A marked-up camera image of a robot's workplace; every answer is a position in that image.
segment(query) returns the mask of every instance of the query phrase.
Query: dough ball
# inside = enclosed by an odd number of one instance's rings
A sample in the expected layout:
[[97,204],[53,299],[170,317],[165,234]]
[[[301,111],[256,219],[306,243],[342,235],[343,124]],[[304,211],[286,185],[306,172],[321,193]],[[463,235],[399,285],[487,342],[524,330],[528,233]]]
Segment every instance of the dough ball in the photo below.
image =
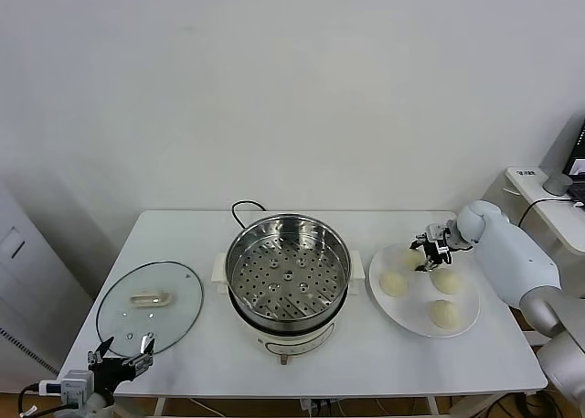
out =
[[446,295],[456,295],[463,288],[463,281],[453,270],[437,269],[431,272],[431,281],[437,290]]
[[404,274],[389,270],[380,276],[380,287],[385,294],[400,297],[409,291],[409,280]]
[[419,250],[405,249],[402,252],[402,265],[407,270],[416,270],[417,267],[423,265],[427,257]]
[[432,323],[437,327],[450,330],[461,327],[461,314],[453,302],[444,299],[433,301],[429,311]]

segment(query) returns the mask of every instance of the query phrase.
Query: perforated steamer tray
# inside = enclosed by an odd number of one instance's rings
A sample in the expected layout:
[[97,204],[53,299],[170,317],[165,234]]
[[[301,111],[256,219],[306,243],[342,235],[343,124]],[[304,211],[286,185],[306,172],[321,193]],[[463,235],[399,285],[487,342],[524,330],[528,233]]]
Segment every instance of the perforated steamer tray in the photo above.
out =
[[[364,266],[362,264],[359,251],[350,251],[352,264],[352,273],[349,279],[349,288],[347,293],[349,295],[359,295],[363,286],[360,286],[366,279]],[[217,291],[221,295],[228,293],[228,278],[225,271],[226,254],[224,252],[218,253],[213,265],[213,273],[211,274],[211,282],[216,285]]]
[[235,295],[256,312],[279,319],[323,312],[347,283],[335,252],[304,235],[256,241],[239,258],[235,271]]

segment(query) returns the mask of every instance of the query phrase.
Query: white robotic arm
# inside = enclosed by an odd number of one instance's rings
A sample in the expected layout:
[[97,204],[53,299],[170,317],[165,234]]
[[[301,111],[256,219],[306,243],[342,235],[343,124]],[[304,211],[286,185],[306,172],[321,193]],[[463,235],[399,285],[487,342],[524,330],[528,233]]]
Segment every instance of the white robotic arm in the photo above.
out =
[[[145,373],[154,362],[154,335],[143,336],[140,352],[133,357],[105,357],[113,338],[100,343],[88,353],[87,370],[70,370],[60,380],[42,380],[25,387],[18,395],[18,412],[21,418],[38,418],[54,413],[55,418],[112,418],[113,394],[118,385],[132,381]],[[25,392],[40,396],[58,396],[63,405],[37,411],[33,406],[24,410]]]
[[451,263],[451,252],[473,248],[497,295],[551,338],[537,358],[543,371],[574,404],[585,405],[585,301],[560,290],[554,262],[494,204],[475,201],[456,220],[431,224],[411,248],[422,246],[432,273]]

